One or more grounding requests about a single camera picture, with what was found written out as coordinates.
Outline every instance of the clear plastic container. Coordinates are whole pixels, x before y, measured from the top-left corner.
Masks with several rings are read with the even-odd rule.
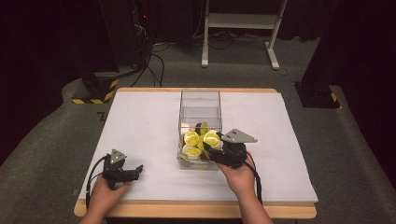
[[[178,122],[177,159],[182,170],[218,170],[204,151],[203,141],[221,148],[215,133],[221,133],[219,91],[183,90]]]

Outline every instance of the hand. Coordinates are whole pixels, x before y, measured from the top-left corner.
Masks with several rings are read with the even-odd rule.
[[[80,223],[96,223],[93,221],[94,219],[102,219],[105,217],[105,215],[119,202],[120,198],[131,184],[132,182],[125,182],[120,188],[113,190],[108,186],[107,180],[102,178],[102,175],[99,175],[93,186],[90,207]]]
[[[248,154],[246,162],[255,168],[254,162],[251,159],[251,154],[249,152]],[[239,198],[242,194],[246,193],[254,194],[254,174],[244,163],[236,169],[220,163],[218,163],[218,167],[224,173],[227,178],[228,186],[235,193],[236,197]]]

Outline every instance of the gray carpet floor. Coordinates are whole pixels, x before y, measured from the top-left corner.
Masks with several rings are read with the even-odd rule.
[[[226,43],[211,41],[221,48]],[[342,108],[303,108],[293,87],[301,81],[318,41],[277,40],[281,69],[274,71],[262,42],[234,43],[209,50],[166,44],[154,47],[165,64],[163,87],[274,88],[282,93],[318,195],[318,215],[299,223],[396,223],[396,193],[366,144],[338,86],[331,89]],[[149,67],[158,76],[161,62]],[[124,77],[130,86],[137,75]],[[74,105],[80,80],[67,84],[64,103],[30,131],[0,168],[0,223],[78,223],[73,209],[111,102]],[[153,87],[146,71],[136,87]],[[208,220],[135,219],[130,223],[208,223]],[[215,220],[213,223],[227,223]],[[276,223],[293,223],[277,219]]]

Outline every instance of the wooden table edge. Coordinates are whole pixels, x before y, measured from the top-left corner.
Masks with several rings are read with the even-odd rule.
[[[314,203],[264,203],[271,218],[309,219],[317,215]],[[87,212],[84,199],[78,199],[74,213],[83,217]],[[123,201],[107,217],[184,217],[184,218],[240,218],[237,202],[183,201]]]
[[[182,91],[182,90],[198,90],[198,91],[223,91],[223,92],[277,92],[275,89],[260,88],[127,88],[122,87],[117,91]]]

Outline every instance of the yellow and black hazard tape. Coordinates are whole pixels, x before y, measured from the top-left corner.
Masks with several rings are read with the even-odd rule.
[[[97,98],[81,98],[81,97],[73,97],[72,101],[76,105],[84,105],[84,104],[95,104],[95,105],[100,105],[100,104],[107,104],[111,97],[114,94],[114,91],[116,89],[117,84],[119,83],[119,80],[116,79],[111,82],[109,89],[107,92],[105,92],[105,97],[103,99],[97,99]]]

